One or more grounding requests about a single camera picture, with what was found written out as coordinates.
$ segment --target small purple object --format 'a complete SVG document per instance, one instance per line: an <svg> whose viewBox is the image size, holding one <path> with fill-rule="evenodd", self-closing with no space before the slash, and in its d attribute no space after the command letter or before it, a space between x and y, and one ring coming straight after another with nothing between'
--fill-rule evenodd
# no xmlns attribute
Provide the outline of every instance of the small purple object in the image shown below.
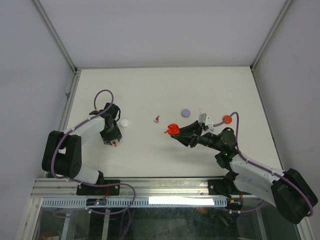
<svg viewBox="0 0 320 240"><path fill-rule="evenodd" d="M181 111L181 115L182 115L182 117L184 117L184 118L188 118L188 117L190 117L191 112L190 112L189 109L183 109L183 110Z"/></svg>

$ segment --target small red object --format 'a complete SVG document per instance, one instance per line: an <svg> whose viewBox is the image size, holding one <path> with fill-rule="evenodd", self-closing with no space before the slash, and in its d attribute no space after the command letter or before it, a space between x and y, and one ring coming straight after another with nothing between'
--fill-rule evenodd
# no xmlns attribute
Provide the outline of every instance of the small red object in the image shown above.
<svg viewBox="0 0 320 240"><path fill-rule="evenodd" d="M229 115L225 115L225 116L222 118L222 121L226 120L228 117L229 117ZM230 117L230 119L228 119L228 121L225 122L225 124L230 124L230 123L232 123L232 117Z"/></svg>
<svg viewBox="0 0 320 240"><path fill-rule="evenodd" d="M180 130L178 124L172 123L168 126L168 130L165 131L164 133L168 133L170 136L171 135L179 135Z"/></svg>

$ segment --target white table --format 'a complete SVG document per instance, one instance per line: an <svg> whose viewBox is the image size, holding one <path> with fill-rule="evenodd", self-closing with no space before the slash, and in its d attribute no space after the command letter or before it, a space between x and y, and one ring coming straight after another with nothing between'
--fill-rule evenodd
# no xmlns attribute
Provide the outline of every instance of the white table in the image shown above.
<svg viewBox="0 0 320 240"><path fill-rule="evenodd" d="M88 116L96 93L109 89L121 118L122 140L104 145L96 134L82 146L82 161L106 177L213 177L224 175L214 158L218 152L197 145L187 148L164 134L167 126L187 126L198 120L199 108L215 123L224 115L239 112L238 143L252 159L281 168L263 107L249 67L128 68L82 70L68 121L72 127ZM102 109L111 97L102 93ZM183 118L182 109L191 116ZM160 116L160 123L154 123ZM225 127L215 128L218 134Z"/></svg>

